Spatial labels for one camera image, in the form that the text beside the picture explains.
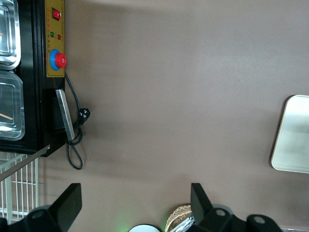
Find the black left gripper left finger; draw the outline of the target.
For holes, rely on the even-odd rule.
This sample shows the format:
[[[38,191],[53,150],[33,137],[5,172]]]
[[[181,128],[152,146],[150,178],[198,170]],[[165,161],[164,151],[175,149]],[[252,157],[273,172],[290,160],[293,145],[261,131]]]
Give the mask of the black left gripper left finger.
[[[80,183],[70,184],[52,203],[32,210],[25,218],[8,224],[0,219],[2,232],[67,232],[82,209]]]

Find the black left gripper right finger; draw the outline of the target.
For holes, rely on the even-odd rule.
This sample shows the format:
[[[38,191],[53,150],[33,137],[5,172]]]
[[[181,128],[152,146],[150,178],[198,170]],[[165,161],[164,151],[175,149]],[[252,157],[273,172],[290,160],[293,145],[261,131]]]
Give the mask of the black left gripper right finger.
[[[192,232],[281,232],[282,229],[270,217],[248,215],[245,220],[221,204],[212,204],[200,183],[191,184],[191,210],[194,224]]]

